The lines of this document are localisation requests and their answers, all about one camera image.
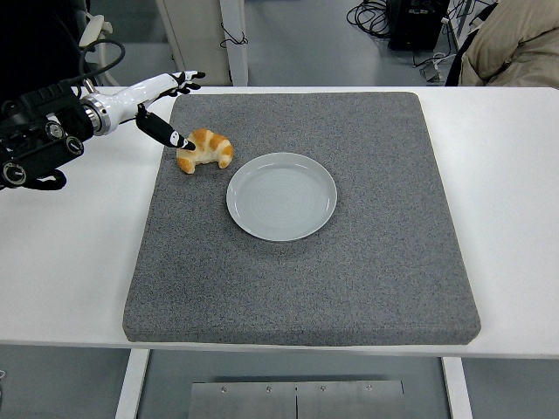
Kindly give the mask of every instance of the croissant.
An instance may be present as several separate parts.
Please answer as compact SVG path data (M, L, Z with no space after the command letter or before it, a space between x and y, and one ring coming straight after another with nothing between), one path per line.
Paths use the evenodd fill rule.
M189 175L194 173L197 164L217 161L220 168L226 168L233 159L233 146L229 139L209 129L199 128L192 131L188 140L196 145L196 150L178 148L176 162L178 167Z

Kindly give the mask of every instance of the ceramic plate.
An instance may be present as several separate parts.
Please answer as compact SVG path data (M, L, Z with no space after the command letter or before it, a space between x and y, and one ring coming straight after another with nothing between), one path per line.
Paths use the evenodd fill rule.
M306 237L332 216L334 179L313 159L293 153L261 155L246 163L227 188L227 208L247 233L286 242Z

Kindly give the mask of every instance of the gray foam pad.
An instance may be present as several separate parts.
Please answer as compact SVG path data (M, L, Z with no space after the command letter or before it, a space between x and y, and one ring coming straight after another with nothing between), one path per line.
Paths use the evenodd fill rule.
M338 347L477 335L417 96L185 95L171 124L228 136L235 157L186 175L165 149L124 312L130 340ZM226 207L235 172L273 152L306 155L335 179L334 214L301 240L253 237Z

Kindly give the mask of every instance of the robotic hand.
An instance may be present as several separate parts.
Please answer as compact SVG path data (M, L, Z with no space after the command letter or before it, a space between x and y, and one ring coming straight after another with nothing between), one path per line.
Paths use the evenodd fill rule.
M112 133L129 120L167 147L195 149L147 107L163 96L199 89L192 80L204 76L162 74L114 95L99 93L86 79L89 93L81 99L72 81L63 80L5 102L0 113L0 189L61 189L66 178L58 168L84 153L83 141Z

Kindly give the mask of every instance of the person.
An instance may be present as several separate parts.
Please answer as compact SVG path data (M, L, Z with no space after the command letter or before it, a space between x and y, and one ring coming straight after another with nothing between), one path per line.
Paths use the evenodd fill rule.
M559 0L500 0L493 7L458 58L456 84L559 88Z

